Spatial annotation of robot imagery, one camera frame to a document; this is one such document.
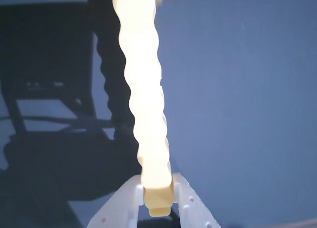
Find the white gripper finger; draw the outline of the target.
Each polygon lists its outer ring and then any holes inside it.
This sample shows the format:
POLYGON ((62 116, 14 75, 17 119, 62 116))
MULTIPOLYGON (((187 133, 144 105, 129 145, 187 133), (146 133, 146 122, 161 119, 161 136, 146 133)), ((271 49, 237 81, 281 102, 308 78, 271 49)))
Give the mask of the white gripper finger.
POLYGON ((220 228, 206 205, 189 182, 180 174, 173 174, 174 202, 178 204, 182 228, 220 228))
POLYGON ((87 228, 136 228, 139 207, 144 204, 141 176, 127 180, 96 212, 87 228))

